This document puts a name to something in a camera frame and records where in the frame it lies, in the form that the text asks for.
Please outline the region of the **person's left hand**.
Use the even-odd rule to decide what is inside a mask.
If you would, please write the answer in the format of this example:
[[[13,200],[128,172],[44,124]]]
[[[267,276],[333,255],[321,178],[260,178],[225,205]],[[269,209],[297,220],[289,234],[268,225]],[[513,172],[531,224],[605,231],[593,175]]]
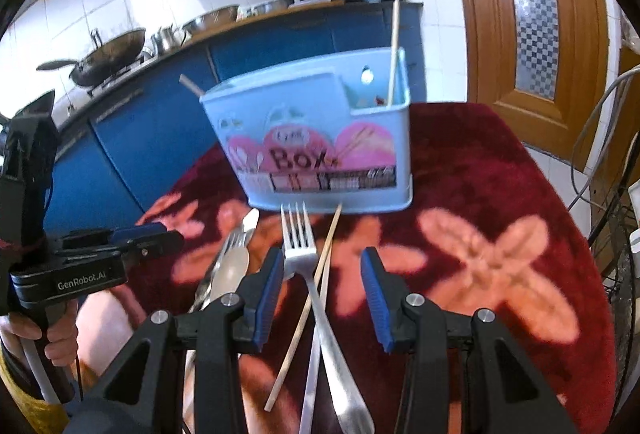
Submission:
[[[78,302],[68,301],[64,315],[50,325],[46,333],[48,344],[44,354],[55,367],[69,366],[76,358],[78,350],[78,328],[76,318]],[[1,317],[1,341],[8,352],[21,364],[26,365],[22,340],[39,340],[42,331],[34,321],[20,313],[9,313]]]

